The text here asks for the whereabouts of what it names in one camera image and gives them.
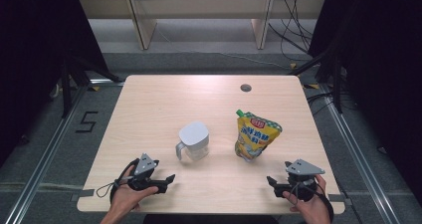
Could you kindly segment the black curtain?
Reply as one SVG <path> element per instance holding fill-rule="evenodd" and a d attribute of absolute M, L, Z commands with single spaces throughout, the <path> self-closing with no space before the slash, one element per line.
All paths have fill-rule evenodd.
<path fill-rule="evenodd" d="M 61 77 L 108 68 L 80 0 L 0 0 L 0 166 Z"/>
<path fill-rule="evenodd" d="M 310 53 L 337 32 L 351 93 L 422 205 L 422 0 L 325 0 Z"/>

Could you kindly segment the person's right hand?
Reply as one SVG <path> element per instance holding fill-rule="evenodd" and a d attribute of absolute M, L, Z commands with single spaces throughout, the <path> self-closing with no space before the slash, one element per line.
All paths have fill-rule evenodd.
<path fill-rule="evenodd" d="M 307 224 L 331 223 L 329 211 L 318 195 L 315 194 L 308 202 L 297 200 L 297 197 L 288 191 L 284 191 L 283 196 L 292 204 L 290 211 L 299 212 Z"/>

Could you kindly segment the beige desk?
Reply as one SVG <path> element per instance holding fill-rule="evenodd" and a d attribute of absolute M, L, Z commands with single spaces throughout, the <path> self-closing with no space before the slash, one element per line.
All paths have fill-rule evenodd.
<path fill-rule="evenodd" d="M 257 48 L 265 46 L 269 22 L 319 17 L 324 0 L 79 0 L 89 19 L 129 19 L 146 50 L 159 19 L 249 19 Z"/>

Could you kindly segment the grey tape piece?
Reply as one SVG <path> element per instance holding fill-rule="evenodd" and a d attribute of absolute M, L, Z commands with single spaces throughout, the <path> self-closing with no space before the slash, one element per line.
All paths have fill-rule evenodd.
<path fill-rule="evenodd" d="M 81 190 L 78 193 L 74 193 L 71 196 L 70 201 L 71 202 L 77 202 L 81 197 L 90 197 L 90 196 L 93 196 L 94 193 L 95 193 L 95 191 L 93 189 Z"/>
<path fill-rule="evenodd" d="M 330 202 L 342 202 L 346 206 L 351 206 L 352 205 L 351 199 L 345 197 L 342 194 L 329 194 L 328 195 L 328 200 Z"/>

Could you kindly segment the person's left hand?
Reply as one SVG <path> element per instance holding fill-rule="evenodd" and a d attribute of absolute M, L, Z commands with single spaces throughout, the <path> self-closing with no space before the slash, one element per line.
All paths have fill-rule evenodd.
<path fill-rule="evenodd" d="M 155 194 L 157 191 L 158 188 L 155 186 L 135 191 L 127 185 L 127 181 L 123 178 L 114 193 L 108 213 L 113 216 L 124 216 L 132 209 L 138 208 L 142 199 Z"/>

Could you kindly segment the metal floor rail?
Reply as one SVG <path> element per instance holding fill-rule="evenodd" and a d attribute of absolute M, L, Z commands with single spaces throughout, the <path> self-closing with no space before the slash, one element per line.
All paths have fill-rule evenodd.
<path fill-rule="evenodd" d="M 74 104 L 62 115 L 56 98 L 41 112 L 28 143 L 16 147 L 0 167 L 0 224 L 96 223 L 101 214 L 84 213 L 71 202 L 85 182 L 103 139 L 121 84 L 96 80 L 75 90 Z"/>
<path fill-rule="evenodd" d="M 400 220 L 394 211 L 389 197 L 376 178 L 374 171 L 370 167 L 367 159 L 361 151 L 358 142 L 356 141 L 354 135 L 351 132 L 351 129 L 343 117 L 343 114 L 337 111 L 337 108 L 334 105 L 334 98 L 327 97 L 325 98 L 325 102 L 384 223 L 400 224 Z"/>

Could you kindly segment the yellow pouch with green cap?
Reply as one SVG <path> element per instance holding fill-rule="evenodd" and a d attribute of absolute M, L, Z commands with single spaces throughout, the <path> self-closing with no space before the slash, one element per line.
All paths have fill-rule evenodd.
<path fill-rule="evenodd" d="M 236 115 L 238 138 L 235 153 L 246 161 L 258 157 L 283 131 L 277 122 L 251 112 L 237 110 Z"/>

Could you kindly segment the black stand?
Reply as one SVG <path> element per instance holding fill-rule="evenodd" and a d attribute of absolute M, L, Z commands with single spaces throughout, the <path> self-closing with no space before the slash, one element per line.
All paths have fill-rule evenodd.
<path fill-rule="evenodd" d="M 121 82 L 121 79 L 112 74 L 107 68 L 101 68 L 79 56 L 66 56 L 61 65 L 61 82 L 64 101 L 63 116 L 67 116 L 73 107 L 71 82 L 74 82 L 78 88 L 86 88 L 92 83 L 87 75 L 87 71 L 93 71 L 114 83 Z"/>
<path fill-rule="evenodd" d="M 336 110 L 342 113 L 340 101 L 341 60 L 336 48 L 327 48 L 299 68 L 293 69 L 290 75 L 297 76 L 317 64 L 320 64 L 320 67 L 316 72 L 316 80 L 319 83 L 326 83 L 329 78 L 333 78 L 333 104 Z"/>

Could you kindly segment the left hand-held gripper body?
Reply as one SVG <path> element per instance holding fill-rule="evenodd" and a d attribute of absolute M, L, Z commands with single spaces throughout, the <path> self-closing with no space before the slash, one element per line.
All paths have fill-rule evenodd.
<path fill-rule="evenodd" d="M 144 190 L 155 183 L 151 179 L 154 172 L 154 160 L 147 153 L 143 153 L 140 158 L 135 161 L 134 169 L 130 172 L 127 185 L 135 190 Z"/>

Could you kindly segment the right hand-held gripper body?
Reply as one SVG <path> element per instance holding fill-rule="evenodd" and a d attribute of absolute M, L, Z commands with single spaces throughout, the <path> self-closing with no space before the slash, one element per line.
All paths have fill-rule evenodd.
<path fill-rule="evenodd" d="M 294 194 L 299 200 L 310 201 L 317 192 L 317 174 L 325 174 L 325 171 L 303 159 L 297 159 L 292 165 L 286 167 L 288 175 L 287 184 L 278 183 L 274 187 L 277 197 L 282 197 L 284 191 Z"/>

